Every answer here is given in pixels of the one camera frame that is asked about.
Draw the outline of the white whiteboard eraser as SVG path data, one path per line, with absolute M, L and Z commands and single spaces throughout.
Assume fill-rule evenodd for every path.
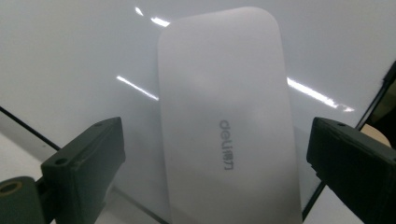
M 158 43 L 173 224 L 302 224 L 278 24 L 240 7 L 173 21 Z

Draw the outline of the wooden table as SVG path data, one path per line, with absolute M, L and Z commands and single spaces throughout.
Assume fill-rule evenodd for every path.
M 361 132 L 374 138 L 374 140 L 390 147 L 390 141 L 388 140 L 388 138 L 373 126 L 369 124 L 364 124 L 361 128 Z

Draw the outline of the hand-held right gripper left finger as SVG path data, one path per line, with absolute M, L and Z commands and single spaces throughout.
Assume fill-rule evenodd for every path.
M 121 118 L 93 124 L 41 164 L 47 186 L 55 190 L 57 224 L 94 224 L 106 192 L 125 162 Z

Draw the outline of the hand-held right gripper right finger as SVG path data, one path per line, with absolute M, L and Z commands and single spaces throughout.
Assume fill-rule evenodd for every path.
M 396 150 L 344 123 L 316 117 L 306 160 L 364 224 L 396 224 Z

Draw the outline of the white whiteboard black frame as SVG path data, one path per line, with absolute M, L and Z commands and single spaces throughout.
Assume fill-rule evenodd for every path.
M 240 7 L 279 27 L 302 212 L 318 185 L 305 158 L 312 121 L 365 121 L 396 62 L 396 0 L 0 0 L 0 107 L 58 146 L 121 118 L 116 186 L 173 224 L 159 38 L 173 21 Z

